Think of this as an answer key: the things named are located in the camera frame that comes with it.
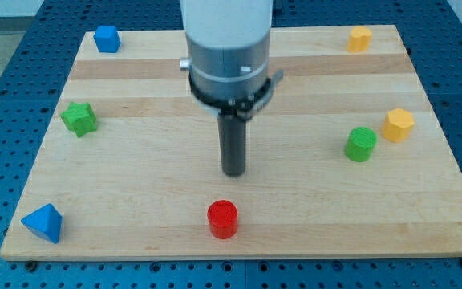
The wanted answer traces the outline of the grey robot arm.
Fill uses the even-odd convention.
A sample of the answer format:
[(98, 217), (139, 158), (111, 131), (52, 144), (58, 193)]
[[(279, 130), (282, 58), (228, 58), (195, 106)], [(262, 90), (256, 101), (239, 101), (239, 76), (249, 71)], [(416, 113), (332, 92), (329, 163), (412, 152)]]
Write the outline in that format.
[(268, 82), (272, 0), (180, 0), (192, 94), (219, 109), (248, 103)]

